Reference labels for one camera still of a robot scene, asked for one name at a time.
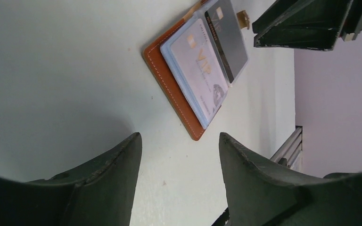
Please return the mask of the grey credit card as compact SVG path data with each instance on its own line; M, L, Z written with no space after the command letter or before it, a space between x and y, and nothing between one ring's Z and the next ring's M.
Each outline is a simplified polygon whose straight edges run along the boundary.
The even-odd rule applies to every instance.
M228 84L206 30L193 17L160 47L182 94L207 129L227 96Z

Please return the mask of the brown leather card holder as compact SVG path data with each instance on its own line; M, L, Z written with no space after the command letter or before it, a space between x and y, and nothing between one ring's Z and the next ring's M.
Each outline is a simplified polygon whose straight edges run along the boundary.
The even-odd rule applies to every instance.
M212 33L209 29L209 25L206 21L204 14L204 6L207 2L208 0L198 1L183 17L180 18L179 21L177 21L174 25L172 25L166 32L161 34L156 40L154 40L143 50L143 57L145 59L146 64L150 68L158 84L160 85L163 92L167 96L169 102L171 103L174 110L178 114L187 132L189 133L191 138L195 141L198 141L202 137L206 129L204 129L200 125L198 118L194 115L192 108L190 107L186 98L182 94L181 88L177 84L168 64L166 63L162 53L160 52L160 47L162 44L164 44L165 41L167 41L171 37L171 35L175 34L175 32L179 30L182 27L182 25L186 24L193 17L199 17L205 22L206 30L209 34L209 38L213 45L215 54L217 56L217 59L219 60L224 77L226 79L225 70L219 58L214 39L212 37ZM238 22L241 31L244 28L248 28L248 25L247 24L243 25L239 21L239 19ZM226 82L228 84L228 89L229 89L232 85L228 83L227 79Z

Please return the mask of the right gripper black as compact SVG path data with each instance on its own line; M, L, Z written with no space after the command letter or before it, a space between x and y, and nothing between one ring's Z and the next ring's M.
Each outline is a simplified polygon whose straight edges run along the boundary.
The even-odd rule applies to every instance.
M252 29L256 48L331 51L362 31L362 0L277 0Z

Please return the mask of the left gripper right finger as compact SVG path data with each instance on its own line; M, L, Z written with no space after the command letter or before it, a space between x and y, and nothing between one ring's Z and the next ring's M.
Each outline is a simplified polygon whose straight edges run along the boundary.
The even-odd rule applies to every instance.
M309 176L219 135L234 226L362 226L362 172Z

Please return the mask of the black credit card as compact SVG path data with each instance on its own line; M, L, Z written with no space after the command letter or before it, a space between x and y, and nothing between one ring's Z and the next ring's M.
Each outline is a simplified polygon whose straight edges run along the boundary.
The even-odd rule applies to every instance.
M226 79L232 85L248 63L244 38L230 0L210 0L204 14Z

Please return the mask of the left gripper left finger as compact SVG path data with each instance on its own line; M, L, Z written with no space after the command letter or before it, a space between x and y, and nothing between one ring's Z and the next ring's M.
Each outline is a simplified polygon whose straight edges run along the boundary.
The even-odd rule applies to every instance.
M129 225L141 155L141 134L133 133L50 179L0 178L0 226Z

